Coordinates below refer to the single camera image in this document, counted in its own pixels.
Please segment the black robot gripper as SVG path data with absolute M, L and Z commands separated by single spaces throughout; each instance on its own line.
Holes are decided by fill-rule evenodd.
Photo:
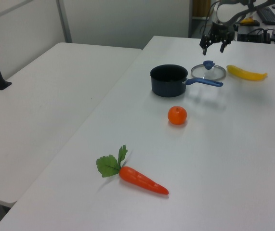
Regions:
M 210 29 L 210 37 L 208 35 L 202 35 L 200 40 L 200 47 L 202 48 L 202 54 L 206 55 L 208 47 L 212 44 L 212 41 L 221 41 L 220 52 L 223 53 L 227 45 L 231 44 L 234 40 L 234 30 L 229 27 L 212 22 Z

